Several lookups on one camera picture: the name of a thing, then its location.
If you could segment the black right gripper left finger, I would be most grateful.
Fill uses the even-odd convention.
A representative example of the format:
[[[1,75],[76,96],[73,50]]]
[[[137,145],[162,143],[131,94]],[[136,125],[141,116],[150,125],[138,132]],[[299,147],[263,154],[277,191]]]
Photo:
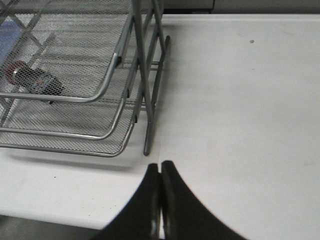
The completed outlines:
[[[160,174],[148,165],[137,190],[120,213],[93,240],[157,240],[160,234]]]

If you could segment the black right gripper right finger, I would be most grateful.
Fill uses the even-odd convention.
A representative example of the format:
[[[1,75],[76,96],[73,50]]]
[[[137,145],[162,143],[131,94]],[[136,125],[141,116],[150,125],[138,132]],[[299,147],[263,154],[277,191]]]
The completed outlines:
[[[173,161],[161,163],[162,216],[166,240],[243,240],[194,195]]]

